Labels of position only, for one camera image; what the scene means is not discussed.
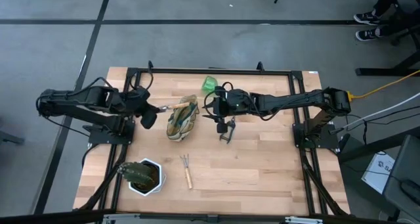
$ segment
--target gray floor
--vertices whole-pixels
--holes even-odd
[[[349,20],[371,9],[375,0],[110,0],[105,19],[279,19]],[[95,19],[102,0],[0,0],[0,18]],[[412,8],[413,0],[402,0]],[[85,85],[106,76],[110,66],[316,70],[323,87],[362,94],[396,78],[356,77],[358,67],[391,67],[413,52],[405,39],[393,47],[388,39],[355,40],[354,26],[132,25],[102,26]],[[93,26],[0,25],[0,101],[2,130],[25,137],[24,145],[0,146],[0,216],[30,213],[40,178],[54,143],[57,126],[37,115],[35,99],[42,90],[72,89]],[[396,104],[418,92],[418,79],[408,79],[352,103],[360,116]],[[417,105],[413,101],[408,106]],[[343,125],[338,118],[336,124]],[[82,122],[73,121],[80,129]],[[412,118],[369,127],[367,141],[418,126]],[[362,128],[351,131],[362,138]],[[70,132],[46,212],[72,208],[81,173],[86,138]],[[379,209],[346,187],[354,215],[377,219]]]

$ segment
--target green plant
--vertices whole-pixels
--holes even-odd
[[[121,164],[118,172],[123,175],[128,182],[135,183],[138,187],[150,187],[155,184],[152,179],[152,169],[139,162],[125,162]]]

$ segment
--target wooden tabletop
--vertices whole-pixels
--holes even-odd
[[[122,91],[127,68],[112,67],[107,80]],[[232,141],[219,140],[216,123],[203,118],[205,110],[201,85],[205,74],[154,74],[149,89],[149,103],[155,106],[179,103],[181,97],[198,96],[200,115],[192,132],[181,142],[166,136],[171,111],[158,114],[154,126],[147,130],[137,125],[133,143],[127,151],[127,162],[149,158],[162,165],[167,174],[159,193],[143,197],[134,193],[123,180],[117,210],[119,212],[154,213],[218,213],[255,215],[307,215],[305,186],[299,151],[293,142],[293,111],[282,110],[272,120],[257,116],[237,116]],[[289,95],[286,76],[213,75],[222,84],[248,92]],[[320,89],[317,72],[303,72],[306,91]],[[148,74],[140,84],[147,86]],[[311,117],[318,108],[309,108]],[[302,110],[299,113],[303,121]],[[110,145],[100,145],[87,156],[74,207],[83,205],[102,182]],[[188,189],[180,155],[189,154],[194,188]],[[326,149],[318,149],[322,181],[330,195],[349,213],[347,197],[337,157]],[[106,207],[114,184],[110,185]],[[319,212],[318,195],[312,184],[315,207]]]

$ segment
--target wooden handle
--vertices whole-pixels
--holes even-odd
[[[190,103],[189,103],[189,102],[184,102],[184,103],[180,103],[180,104],[176,104],[176,105],[169,106],[169,108],[172,108],[172,109],[176,109],[176,108],[184,108],[184,107],[187,107],[187,106],[189,106],[189,105],[190,105]]]
[[[185,168],[185,176],[186,176],[186,182],[188,183],[188,188],[192,189],[192,180],[191,180],[190,168]]]

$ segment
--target person's foot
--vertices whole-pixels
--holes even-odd
[[[375,16],[372,12],[366,12],[364,14],[355,14],[353,19],[361,24],[378,25],[380,17]]]
[[[371,40],[374,40],[374,39],[378,39],[380,37],[382,37],[382,36],[381,36],[381,29],[379,29],[379,28],[356,32],[356,38],[359,41],[371,41]]]

